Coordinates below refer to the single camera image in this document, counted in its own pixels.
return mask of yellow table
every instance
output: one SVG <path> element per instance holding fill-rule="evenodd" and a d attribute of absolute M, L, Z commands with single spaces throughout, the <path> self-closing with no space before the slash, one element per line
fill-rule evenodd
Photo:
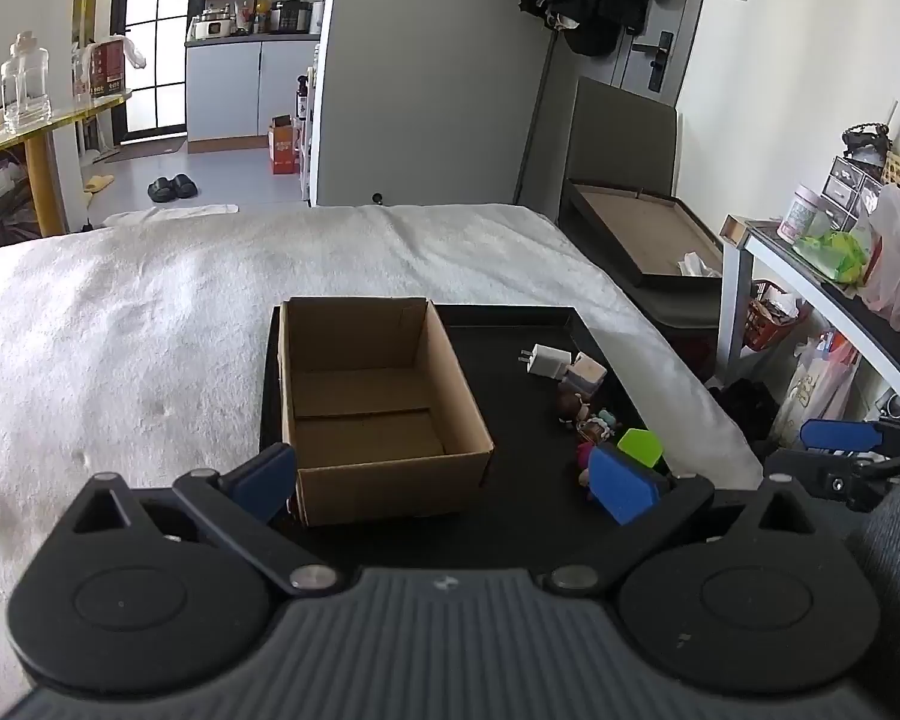
<path fill-rule="evenodd" d="M 129 99 L 130 92 L 122 92 L 119 95 L 93 98 L 86 103 L 71 100 L 69 104 L 55 105 L 48 119 L 21 127 L 16 132 L 10 132 L 4 125 L 0 126 L 0 151 L 19 146 L 20 143 L 26 150 L 26 171 L 31 182 L 31 194 L 34 196 L 36 220 L 44 238 L 67 232 L 62 203 L 56 193 L 53 170 L 50 167 L 50 132 L 66 127 L 67 124 L 89 119 Z"/>

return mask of glass jar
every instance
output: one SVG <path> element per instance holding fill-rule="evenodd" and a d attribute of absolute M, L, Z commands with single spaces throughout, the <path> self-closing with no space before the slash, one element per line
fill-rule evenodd
<path fill-rule="evenodd" d="M 49 68 L 50 52 L 37 45 L 34 33 L 17 35 L 10 59 L 0 67 L 4 121 L 11 131 L 50 117 Z"/>

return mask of doormat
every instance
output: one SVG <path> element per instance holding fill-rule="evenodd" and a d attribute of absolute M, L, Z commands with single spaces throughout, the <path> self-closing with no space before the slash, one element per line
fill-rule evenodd
<path fill-rule="evenodd" d="M 160 138 L 156 141 L 138 141 L 137 143 L 124 143 L 120 146 L 120 152 L 112 157 L 107 157 L 103 162 L 122 162 L 127 159 L 136 159 L 137 157 L 152 157 L 157 154 L 173 154 L 180 151 L 180 146 L 187 142 L 187 136 L 181 135 L 179 138 Z"/>

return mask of white blanket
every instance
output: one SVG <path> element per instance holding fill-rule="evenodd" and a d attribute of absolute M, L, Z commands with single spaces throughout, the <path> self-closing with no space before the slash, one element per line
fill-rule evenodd
<path fill-rule="evenodd" d="M 7 596 L 60 512 L 97 471 L 167 485 L 252 456 L 271 308 L 292 295 L 575 306 L 674 471 L 759 484 L 663 337 L 525 208 L 301 208 L 1 248 L 0 710 L 26 687 Z"/>

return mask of tiled floor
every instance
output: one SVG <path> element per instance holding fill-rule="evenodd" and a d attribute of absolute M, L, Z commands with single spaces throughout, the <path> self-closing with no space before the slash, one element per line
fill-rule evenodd
<path fill-rule="evenodd" d="M 173 154 L 128 159 L 124 162 L 97 162 L 86 167 L 84 178 L 113 175 L 114 181 L 99 191 L 90 203 L 90 221 L 100 224 L 108 215 L 154 208 L 146 187 L 161 175 L 173 178 L 183 172 L 197 184 L 199 194 L 188 200 L 174 200 L 156 207 L 191 207 L 232 203 L 240 210 L 268 209 L 300 204 L 298 175 L 274 175 L 266 148 L 242 151 L 187 153 L 186 143 Z"/>

